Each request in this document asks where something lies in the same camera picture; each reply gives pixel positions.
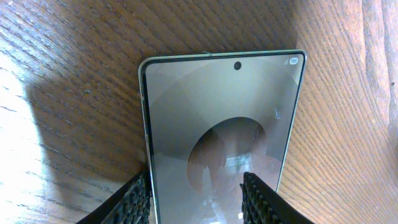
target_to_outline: wooden surface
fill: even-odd
[[[397,40],[388,0],[2,0],[0,221],[76,222],[145,166],[142,59],[298,48],[281,196],[316,223],[397,223]]]

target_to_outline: smartphone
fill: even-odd
[[[279,50],[141,63],[157,223],[242,223],[244,172],[278,190],[305,61]]]

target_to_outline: tempered glass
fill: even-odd
[[[302,54],[287,54],[146,66],[162,224],[243,223],[246,171],[276,190],[303,63]]]

